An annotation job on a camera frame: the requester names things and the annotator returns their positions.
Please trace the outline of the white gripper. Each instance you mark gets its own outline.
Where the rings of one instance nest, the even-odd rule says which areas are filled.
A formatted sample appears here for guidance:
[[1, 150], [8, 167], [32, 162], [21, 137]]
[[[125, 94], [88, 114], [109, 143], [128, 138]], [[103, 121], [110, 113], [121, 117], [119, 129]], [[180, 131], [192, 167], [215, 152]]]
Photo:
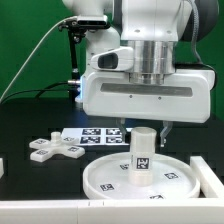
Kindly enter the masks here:
[[83, 109], [88, 115], [118, 117], [116, 125], [126, 140], [126, 119], [163, 120], [160, 146], [173, 122], [203, 123], [210, 117], [212, 70], [178, 69], [161, 85], [133, 84], [123, 72], [95, 71], [82, 81]]

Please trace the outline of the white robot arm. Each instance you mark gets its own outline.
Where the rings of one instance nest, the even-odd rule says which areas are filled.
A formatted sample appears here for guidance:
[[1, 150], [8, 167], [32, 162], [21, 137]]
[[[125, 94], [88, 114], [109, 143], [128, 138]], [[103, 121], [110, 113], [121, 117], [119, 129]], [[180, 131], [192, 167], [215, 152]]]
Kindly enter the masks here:
[[66, 24], [85, 38], [81, 102], [88, 115], [161, 120], [164, 143], [175, 122], [203, 123], [210, 116], [215, 71], [196, 63], [175, 65], [183, 36], [195, 46], [205, 6], [217, 0], [62, 0], [73, 16]]

